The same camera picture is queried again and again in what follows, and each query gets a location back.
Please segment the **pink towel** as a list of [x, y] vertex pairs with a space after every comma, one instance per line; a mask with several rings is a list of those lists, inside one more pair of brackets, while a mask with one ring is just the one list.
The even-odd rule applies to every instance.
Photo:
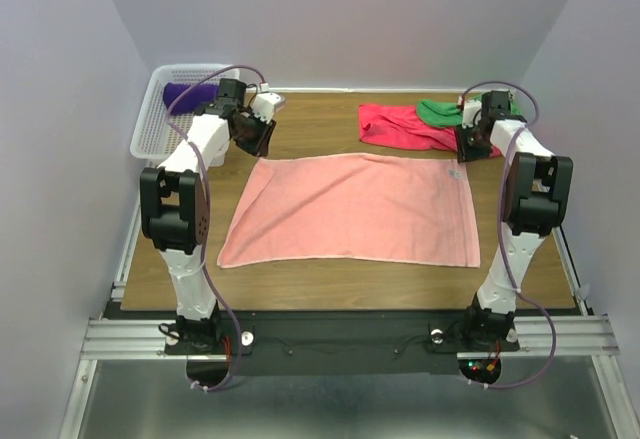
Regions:
[[479, 267], [465, 167], [367, 153], [259, 160], [218, 265], [338, 258]]

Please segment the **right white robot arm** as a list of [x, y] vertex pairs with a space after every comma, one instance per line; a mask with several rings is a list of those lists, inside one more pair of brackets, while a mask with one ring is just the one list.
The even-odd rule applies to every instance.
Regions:
[[457, 160], [469, 163], [498, 151], [504, 158], [497, 206], [498, 247], [483, 284], [460, 325], [463, 343], [472, 349], [516, 340], [517, 300], [531, 260], [558, 228], [568, 206], [573, 161], [543, 146], [529, 122], [512, 110], [506, 90], [480, 99], [461, 95], [462, 122], [455, 127]]

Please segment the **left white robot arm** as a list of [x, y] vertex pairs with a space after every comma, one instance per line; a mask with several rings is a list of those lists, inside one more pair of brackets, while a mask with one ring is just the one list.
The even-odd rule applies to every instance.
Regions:
[[220, 324], [219, 299], [205, 267], [210, 228], [210, 167], [223, 164], [231, 143], [254, 157], [268, 153], [282, 96], [260, 82], [252, 98], [248, 86], [223, 78], [214, 99], [199, 104], [189, 129], [168, 123], [179, 136], [176, 149], [139, 178], [141, 230], [164, 260], [177, 307], [172, 324], [163, 324], [172, 354], [210, 354], [229, 341]]

